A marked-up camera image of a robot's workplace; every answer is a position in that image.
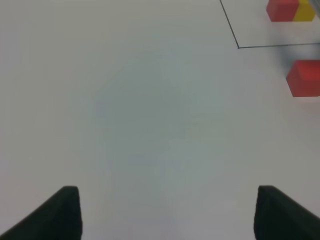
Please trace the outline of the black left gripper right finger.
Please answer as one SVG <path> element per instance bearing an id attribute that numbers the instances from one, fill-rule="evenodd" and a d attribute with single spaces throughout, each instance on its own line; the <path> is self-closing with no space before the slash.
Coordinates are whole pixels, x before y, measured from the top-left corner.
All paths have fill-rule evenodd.
<path id="1" fill-rule="evenodd" d="M 318 240 L 320 218 L 278 188 L 260 185 L 253 232 L 257 240 Z"/>

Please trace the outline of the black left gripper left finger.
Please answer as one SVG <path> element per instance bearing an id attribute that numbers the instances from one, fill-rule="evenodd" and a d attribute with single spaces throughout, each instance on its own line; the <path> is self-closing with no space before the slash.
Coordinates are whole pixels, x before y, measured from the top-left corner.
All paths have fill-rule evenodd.
<path id="1" fill-rule="evenodd" d="M 83 220 L 80 193 L 64 186 L 32 213 L 0 235 L 2 240 L 80 240 Z"/>

